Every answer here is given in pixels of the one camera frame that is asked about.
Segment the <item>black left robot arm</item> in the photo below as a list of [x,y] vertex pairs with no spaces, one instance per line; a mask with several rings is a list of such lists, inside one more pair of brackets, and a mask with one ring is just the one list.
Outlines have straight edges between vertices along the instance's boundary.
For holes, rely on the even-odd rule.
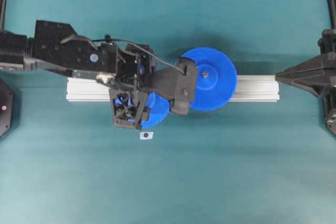
[[93,80],[109,89],[113,123],[140,130],[150,119],[144,79],[152,73],[154,52],[147,45],[105,35],[91,40],[70,24],[36,21],[33,37],[1,31],[1,68],[46,70],[62,76]]

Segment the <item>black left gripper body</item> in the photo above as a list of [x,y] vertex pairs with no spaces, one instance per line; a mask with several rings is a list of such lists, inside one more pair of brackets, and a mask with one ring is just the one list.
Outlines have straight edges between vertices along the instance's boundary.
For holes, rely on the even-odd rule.
[[157,61],[148,53],[154,53],[149,45],[127,43],[123,49],[116,43],[101,44],[106,59],[101,63],[107,67],[101,74],[101,84],[120,90],[132,90],[144,86],[147,75],[157,70]]

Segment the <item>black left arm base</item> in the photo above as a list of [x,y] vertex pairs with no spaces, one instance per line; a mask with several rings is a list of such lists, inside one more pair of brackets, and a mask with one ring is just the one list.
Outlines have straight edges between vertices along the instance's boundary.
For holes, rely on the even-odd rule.
[[14,92],[1,79],[1,101],[0,101],[0,134],[3,137],[11,128]]

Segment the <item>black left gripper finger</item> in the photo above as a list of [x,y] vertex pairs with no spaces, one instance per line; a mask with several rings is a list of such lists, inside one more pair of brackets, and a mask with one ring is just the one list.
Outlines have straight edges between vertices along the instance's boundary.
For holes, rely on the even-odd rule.
[[109,89],[114,126],[125,129],[142,130],[142,121],[149,119],[146,103],[149,94],[142,91],[122,91]]

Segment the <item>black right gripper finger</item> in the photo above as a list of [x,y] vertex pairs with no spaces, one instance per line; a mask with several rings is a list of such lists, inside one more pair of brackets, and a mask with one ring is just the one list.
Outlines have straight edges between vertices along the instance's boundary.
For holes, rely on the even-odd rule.
[[318,74],[307,78],[299,77],[296,79],[276,79],[275,77],[275,80],[288,86],[293,86],[307,91],[317,98],[324,98],[326,95],[330,94],[331,82],[327,72],[325,72],[325,74]]
[[321,54],[304,61],[296,66],[290,67],[275,75],[276,79],[296,79],[299,77],[313,77],[318,74],[325,74],[331,69],[331,54]]

